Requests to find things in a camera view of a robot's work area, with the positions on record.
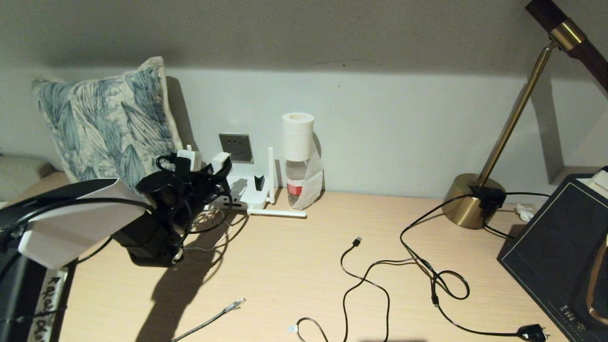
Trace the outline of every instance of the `blue leaf pattern pillow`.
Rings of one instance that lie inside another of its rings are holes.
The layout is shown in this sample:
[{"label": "blue leaf pattern pillow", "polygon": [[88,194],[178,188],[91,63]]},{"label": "blue leaf pattern pillow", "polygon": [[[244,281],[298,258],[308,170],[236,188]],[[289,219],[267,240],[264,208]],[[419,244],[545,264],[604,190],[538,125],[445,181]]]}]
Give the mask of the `blue leaf pattern pillow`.
[{"label": "blue leaf pattern pillow", "polygon": [[135,191],[157,171],[156,157],[182,148],[166,84],[162,57],[103,80],[33,81],[38,109],[72,182],[119,177]]}]

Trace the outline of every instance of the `desk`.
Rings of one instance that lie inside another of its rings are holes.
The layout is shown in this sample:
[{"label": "desk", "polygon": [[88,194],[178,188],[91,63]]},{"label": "desk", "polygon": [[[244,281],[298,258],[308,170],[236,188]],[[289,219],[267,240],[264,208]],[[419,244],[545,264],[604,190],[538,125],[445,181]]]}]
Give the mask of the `desk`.
[{"label": "desk", "polygon": [[[278,202],[277,209],[287,207],[285,191]],[[330,341],[342,341],[342,296],[357,280],[340,269],[341,254],[361,236],[361,245],[345,259],[351,272],[363,274],[379,259],[406,258],[399,233],[439,202],[327,192],[307,210],[307,219],[237,214],[232,220],[240,221],[234,227],[239,233],[220,248],[223,257],[187,250],[186,260],[169,270],[137,267],[112,242],[77,268],[60,341],[166,342],[240,297],[247,299],[241,309],[183,341],[295,342],[288,327],[303,316],[316,319]],[[499,212],[492,220],[502,231],[513,224],[520,221],[512,212]],[[220,233],[190,237],[189,246],[208,248]],[[471,296],[465,301],[438,293],[454,321],[491,332],[539,323],[550,341],[567,341],[496,261],[501,238],[459,228],[439,216],[413,228],[405,239],[436,269],[457,271],[468,280]],[[416,266],[378,266],[369,279],[390,293],[390,341],[518,341],[452,326],[432,305],[429,280]],[[453,284],[462,294],[460,283]],[[386,301],[380,290],[364,284],[349,294],[347,310],[349,341],[382,341]],[[322,341],[311,323],[302,323],[300,331],[308,342]]]}]

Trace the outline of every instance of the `toilet paper roll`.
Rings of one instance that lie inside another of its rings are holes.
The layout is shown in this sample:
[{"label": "toilet paper roll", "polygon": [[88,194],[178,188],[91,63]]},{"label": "toilet paper roll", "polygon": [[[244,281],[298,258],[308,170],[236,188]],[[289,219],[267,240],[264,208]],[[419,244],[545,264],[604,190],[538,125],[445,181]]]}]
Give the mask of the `toilet paper roll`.
[{"label": "toilet paper roll", "polygon": [[283,115],[283,153],[290,161],[310,159],[314,116],[308,113]]}]

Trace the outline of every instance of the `desk lamp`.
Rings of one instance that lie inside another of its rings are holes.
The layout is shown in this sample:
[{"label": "desk lamp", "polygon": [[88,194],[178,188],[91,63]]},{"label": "desk lamp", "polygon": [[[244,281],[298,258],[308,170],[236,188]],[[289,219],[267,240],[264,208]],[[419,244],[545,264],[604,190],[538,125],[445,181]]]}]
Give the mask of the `desk lamp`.
[{"label": "desk lamp", "polygon": [[462,195],[470,196],[459,198],[443,206],[446,217],[464,228],[481,229],[484,220],[489,220],[496,212],[496,208],[480,207],[482,201],[479,196],[473,193],[472,187],[477,187],[477,189],[486,187],[505,191],[498,182],[489,177],[490,173],[511,136],[553,49],[558,48],[570,57],[581,61],[599,84],[608,91],[608,62],[572,19],[567,17],[552,0],[532,0],[526,6],[526,10],[549,33],[551,42],[543,48],[538,56],[534,69],[532,69],[528,78],[528,83],[518,98],[514,111],[507,120],[505,128],[490,153],[481,174],[464,173],[457,176],[446,195],[446,201]]}]

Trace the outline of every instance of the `wall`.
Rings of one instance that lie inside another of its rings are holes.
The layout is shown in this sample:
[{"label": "wall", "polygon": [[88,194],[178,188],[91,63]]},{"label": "wall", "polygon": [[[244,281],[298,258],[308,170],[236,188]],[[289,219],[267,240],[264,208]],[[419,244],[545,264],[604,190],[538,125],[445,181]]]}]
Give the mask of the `wall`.
[{"label": "wall", "polygon": [[[328,190],[442,197],[455,175],[481,169],[546,43],[525,1],[455,3],[3,3],[0,152],[58,165],[29,77],[104,77],[162,54],[174,114],[187,112],[206,160],[218,133],[249,133],[256,164],[237,172],[264,172],[267,146],[280,157],[280,115],[307,111]],[[558,4],[608,55],[603,2]],[[538,91],[564,161],[605,164],[606,95],[580,63],[555,52]],[[508,189],[552,189],[538,114],[528,105],[493,173]]]}]

